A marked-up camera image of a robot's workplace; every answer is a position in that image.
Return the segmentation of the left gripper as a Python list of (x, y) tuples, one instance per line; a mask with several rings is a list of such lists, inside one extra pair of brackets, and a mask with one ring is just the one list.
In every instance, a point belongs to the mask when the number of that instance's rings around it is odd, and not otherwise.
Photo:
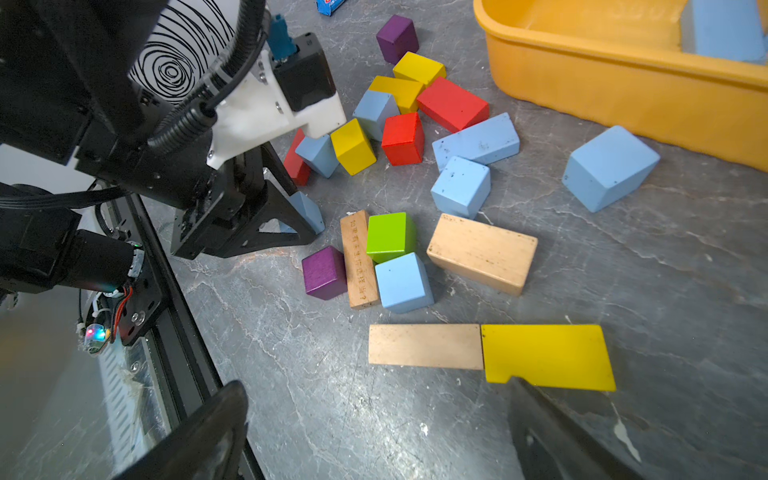
[(273, 146), (264, 143), (227, 160), (205, 194), (174, 221), (171, 254), (230, 258), (296, 245), (318, 236), (287, 196), (298, 188)]

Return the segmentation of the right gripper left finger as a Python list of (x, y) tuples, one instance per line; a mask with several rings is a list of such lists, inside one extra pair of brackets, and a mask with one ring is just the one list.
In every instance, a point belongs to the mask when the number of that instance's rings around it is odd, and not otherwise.
[(119, 479), (237, 479), (247, 435), (248, 397), (231, 381)]

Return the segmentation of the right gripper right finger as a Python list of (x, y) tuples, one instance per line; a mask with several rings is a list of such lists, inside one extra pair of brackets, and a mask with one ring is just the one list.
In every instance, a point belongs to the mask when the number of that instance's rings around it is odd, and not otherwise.
[(639, 479), (641, 475), (562, 412), (539, 389), (513, 377), (510, 433), (526, 479)]

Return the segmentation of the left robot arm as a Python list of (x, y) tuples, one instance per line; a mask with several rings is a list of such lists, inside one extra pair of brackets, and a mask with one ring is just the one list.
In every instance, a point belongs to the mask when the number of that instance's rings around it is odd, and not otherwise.
[(5, 1), (1, 5), (1, 140), (104, 182), (52, 194), (1, 188), (1, 291), (57, 285), (112, 291), (137, 278), (138, 250), (116, 234), (82, 230), (80, 212), (131, 194), (177, 208), (172, 252), (229, 258), (307, 245), (316, 231), (289, 200), (296, 186), (268, 141), (226, 156), (220, 106), (245, 83), (271, 28), (262, 1), (240, 5), (223, 63), (171, 106), (128, 76), (161, 1)]

